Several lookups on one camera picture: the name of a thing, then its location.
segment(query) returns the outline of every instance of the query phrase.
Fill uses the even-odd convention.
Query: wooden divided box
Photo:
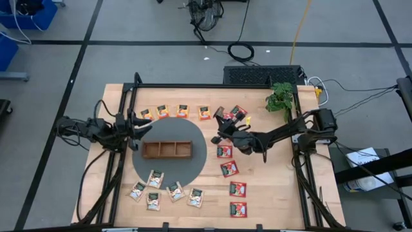
[[[143,141],[142,156],[145,159],[190,159],[192,141]]]

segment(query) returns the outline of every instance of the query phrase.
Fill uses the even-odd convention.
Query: concrete floor
[[[228,55],[204,46],[184,46],[186,42],[173,45],[173,41],[197,41],[188,11],[178,9],[186,1],[165,0],[159,5],[155,0],[66,0],[67,7],[59,8],[49,30],[26,32],[37,45],[20,45],[8,69],[28,72],[30,81],[0,82],[0,99],[10,99],[14,107],[0,134],[0,231],[15,227],[63,93],[73,77],[93,11],[101,1],[91,42],[163,43],[87,46],[77,75],[74,71],[77,78],[69,83],[73,90],[65,115],[90,117],[105,84],[131,82],[135,72],[144,82],[221,83],[223,67],[239,65]],[[412,21],[412,1],[379,3],[397,41],[404,43],[401,46],[406,60],[412,62],[412,29],[408,23]],[[305,5],[303,0],[251,0],[242,40],[293,41]],[[205,33],[209,41],[238,38],[246,4],[224,3],[224,7],[224,18]],[[1,25],[0,30],[21,38],[19,32],[8,31]],[[308,76],[336,79],[352,89],[387,87],[406,76],[372,0],[313,0],[299,42],[349,43],[345,48],[297,47],[294,64],[300,64]],[[387,46],[360,48],[359,43]],[[282,65],[288,64],[291,47],[255,46],[255,50],[255,62]],[[333,111],[371,94],[344,92],[333,82],[326,87],[330,100],[325,107]],[[338,123],[339,141],[350,147],[389,148],[396,153],[411,146],[408,138],[412,137],[412,124],[395,92],[340,116]],[[72,148],[60,139],[55,141],[25,229],[65,226],[71,222],[86,156],[81,148]],[[392,223],[402,220],[394,200],[342,199],[342,206],[346,223],[353,229],[390,231]],[[351,213],[354,210],[362,210],[359,214],[364,216],[355,218]]]

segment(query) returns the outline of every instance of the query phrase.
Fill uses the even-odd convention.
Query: potted plant
[[[289,111],[292,109],[292,85],[288,82],[275,83],[271,87],[273,93],[266,98],[266,110],[269,112],[284,110],[285,122],[289,119]]]

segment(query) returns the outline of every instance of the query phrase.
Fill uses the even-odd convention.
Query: black crate
[[[225,66],[223,70],[224,84],[289,82],[292,85],[304,85],[304,78],[306,78],[303,69],[299,65]]]

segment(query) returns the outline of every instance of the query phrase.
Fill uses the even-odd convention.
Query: gray circular mat
[[[182,187],[192,182],[201,172],[206,162],[205,137],[197,125],[186,119],[169,117],[154,121],[153,128],[143,137],[145,142],[192,141],[192,159],[144,159],[142,143],[133,153],[133,165],[143,181],[147,181],[152,169],[165,173],[160,189],[166,189],[179,181]]]

